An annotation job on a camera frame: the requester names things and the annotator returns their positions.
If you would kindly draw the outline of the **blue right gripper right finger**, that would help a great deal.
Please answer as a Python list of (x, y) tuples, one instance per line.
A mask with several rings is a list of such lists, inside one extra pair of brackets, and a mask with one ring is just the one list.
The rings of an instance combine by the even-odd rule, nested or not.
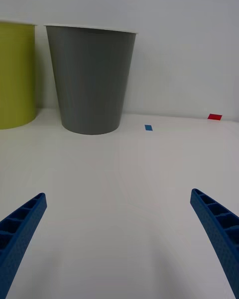
[(239, 298), (239, 217), (198, 189), (190, 204), (216, 252), (235, 298)]

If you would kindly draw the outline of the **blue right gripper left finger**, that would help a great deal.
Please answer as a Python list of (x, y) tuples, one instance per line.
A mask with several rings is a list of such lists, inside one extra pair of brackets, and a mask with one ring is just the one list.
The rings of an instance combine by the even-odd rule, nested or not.
[(0, 298), (6, 298), (32, 236), (47, 208), (42, 192), (0, 222)]

